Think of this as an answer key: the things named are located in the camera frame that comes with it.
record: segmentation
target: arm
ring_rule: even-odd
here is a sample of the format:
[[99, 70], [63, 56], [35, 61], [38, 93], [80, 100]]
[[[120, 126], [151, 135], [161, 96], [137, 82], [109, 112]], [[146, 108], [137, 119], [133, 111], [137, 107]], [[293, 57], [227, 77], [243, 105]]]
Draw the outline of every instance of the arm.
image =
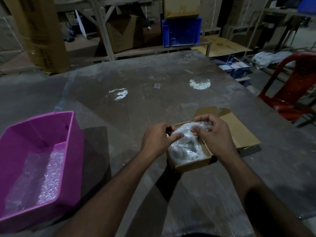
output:
[[211, 131], [197, 127], [194, 134], [203, 138], [211, 152], [226, 168], [258, 237], [314, 236], [239, 157], [225, 121], [214, 115], [199, 116], [194, 121], [213, 123]]
[[145, 171], [156, 158], [183, 135], [166, 136], [174, 126], [160, 123], [145, 132], [141, 151], [91, 199], [63, 228], [57, 237], [110, 237], [116, 234], [123, 215]]

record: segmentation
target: open cardboard box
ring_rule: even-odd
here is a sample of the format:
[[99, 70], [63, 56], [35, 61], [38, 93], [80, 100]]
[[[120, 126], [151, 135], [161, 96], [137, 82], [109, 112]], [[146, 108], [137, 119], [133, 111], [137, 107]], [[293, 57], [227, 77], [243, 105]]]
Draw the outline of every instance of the open cardboard box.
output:
[[[246, 149], [250, 146], [254, 146], [260, 144], [260, 141], [240, 122], [239, 119], [227, 108], [218, 109], [216, 106], [207, 106], [200, 107], [196, 110], [194, 117], [204, 115], [204, 114], [213, 114], [218, 116], [220, 119], [224, 120], [230, 129], [231, 135], [233, 137], [233, 141], [237, 149]], [[190, 121], [178, 123], [174, 126], [179, 128], [183, 124], [189, 123]], [[202, 150], [204, 154], [207, 156], [204, 159], [195, 160], [189, 163], [185, 163], [182, 165], [175, 165], [172, 161], [169, 152], [167, 151], [168, 162], [171, 166], [171, 169], [175, 172], [187, 172], [197, 168], [201, 168], [207, 166], [212, 163], [213, 154], [206, 146], [204, 140], [199, 138], [199, 142], [201, 144]]]

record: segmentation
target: plastic wrap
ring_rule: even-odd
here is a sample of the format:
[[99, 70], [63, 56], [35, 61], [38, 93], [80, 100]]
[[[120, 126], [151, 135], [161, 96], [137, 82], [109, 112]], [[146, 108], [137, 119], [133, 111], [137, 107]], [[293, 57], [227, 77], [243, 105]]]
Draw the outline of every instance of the plastic wrap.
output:
[[193, 127], [201, 127], [204, 130], [209, 130], [212, 127], [210, 122], [190, 122], [180, 126], [174, 134], [183, 134], [184, 137], [173, 143], [169, 148], [169, 154], [175, 165], [185, 164], [198, 159], [206, 158], [202, 147], [198, 141], [198, 137], [193, 135]]
[[65, 150], [29, 153], [5, 202], [3, 216], [53, 200], [57, 196]]

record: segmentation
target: forearm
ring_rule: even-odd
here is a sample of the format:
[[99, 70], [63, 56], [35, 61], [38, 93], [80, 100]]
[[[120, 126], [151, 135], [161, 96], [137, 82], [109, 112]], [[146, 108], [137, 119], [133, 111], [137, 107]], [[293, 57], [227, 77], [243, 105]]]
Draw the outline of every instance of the forearm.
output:
[[155, 158], [136, 155], [57, 233], [57, 237], [114, 236], [145, 171]]
[[314, 236], [238, 155], [222, 158], [221, 163], [257, 236]]

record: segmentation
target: pink plastic tub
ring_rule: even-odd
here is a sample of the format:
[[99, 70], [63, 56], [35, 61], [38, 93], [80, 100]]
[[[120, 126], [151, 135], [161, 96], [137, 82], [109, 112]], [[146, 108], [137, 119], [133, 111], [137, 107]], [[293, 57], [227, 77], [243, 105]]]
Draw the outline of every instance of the pink plastic tub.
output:
[[0, 139], [0, 232], [55, 218], [80, 201], [83, 133], [73, 111], [8, 127]]

